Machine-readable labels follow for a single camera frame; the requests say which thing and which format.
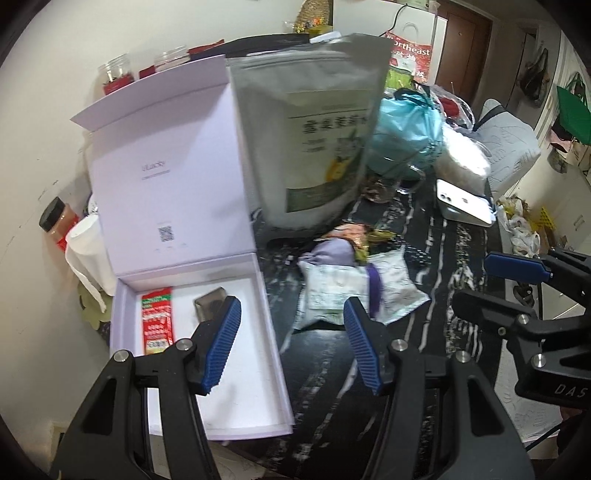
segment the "light blue plastic bag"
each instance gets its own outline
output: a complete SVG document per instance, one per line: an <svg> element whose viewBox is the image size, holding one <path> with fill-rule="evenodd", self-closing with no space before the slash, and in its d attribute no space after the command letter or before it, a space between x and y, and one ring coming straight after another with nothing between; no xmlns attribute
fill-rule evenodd
<svg viewBox="0 0 591 480"><path fill-rule="evenodd" d="M430 98L409 89L394 92L380 105L378 123L369 143L370 170L387 179L414 179L409 165L422 171L443 149L443 116Z"/></svg>

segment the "open gift box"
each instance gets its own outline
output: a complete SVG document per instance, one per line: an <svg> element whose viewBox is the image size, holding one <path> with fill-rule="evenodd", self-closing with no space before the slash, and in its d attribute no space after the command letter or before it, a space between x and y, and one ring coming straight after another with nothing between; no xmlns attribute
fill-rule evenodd
<svg viewBox="0 0 591 480"><path fill-rule="evenodd" d="M92 132L90 178L118 284L111 353L144 354L141 296L173 287L174 340L197 327L193 300L223 287L242 321L217 387L198 397L207 438L291 433L293 414L249 222L224 57L156 73L72 120ZM150 433L162 435L158 392Z"/></svg>

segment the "blue gripper pad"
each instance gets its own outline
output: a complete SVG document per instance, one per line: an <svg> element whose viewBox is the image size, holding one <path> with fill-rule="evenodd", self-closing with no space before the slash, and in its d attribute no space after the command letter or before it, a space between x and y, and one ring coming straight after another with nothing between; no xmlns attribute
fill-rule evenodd
<svg viewBox="0 0 591 480"><path fill-rule="evenodd" d="M537 285L550 279L550 272L535 258L516 255L489 254L484 260L486 273L520 283Z"/></svg>
<svg viewBox="0 0 591 480"><path fill-rule="evenodd" d="M370 321L359 299L352 298L345 302L343 320L345 321L345 329L347 330L351 348L357 359L357 366L365 386L371 388L374 395L377 395L383 386L383 382L379 375L378 354L363 329L363 315Z"/></svg>
<svg viewBox="0 0 591 480"><path fill-rule="evenodd" d="M240 301L233 299L207 351L202 381L202 387L207 393L220 382L230 349L240 326L241 317L242 306Z"/></svg>

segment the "purple ribbon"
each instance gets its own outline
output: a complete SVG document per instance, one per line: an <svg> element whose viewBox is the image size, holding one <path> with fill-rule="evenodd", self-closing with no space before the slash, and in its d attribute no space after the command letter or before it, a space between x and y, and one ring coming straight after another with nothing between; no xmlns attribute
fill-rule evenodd
<svg viewBox="0 0 591 480"><path fill-rule="evenodd" d="M379 304L382 301L382 279L373 264L368 264L366 268L369 276L369 318L374 319L378 315Z"/></svg>

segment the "yellow basket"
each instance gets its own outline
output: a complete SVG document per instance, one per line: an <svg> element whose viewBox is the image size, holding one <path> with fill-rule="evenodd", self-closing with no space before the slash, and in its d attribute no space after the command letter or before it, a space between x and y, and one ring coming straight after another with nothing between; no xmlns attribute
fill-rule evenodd
<svg viewBox="0 0 591 480"><path fill-rule="evenodd" d="M540 226L547 226L548 228L550 228L553 231L556 230L556 224L552 221L552 218L550 218L550 215L548 214L548 210L546 210L545 207L541 208L540 218L538 218L537 223Z"/></svg>

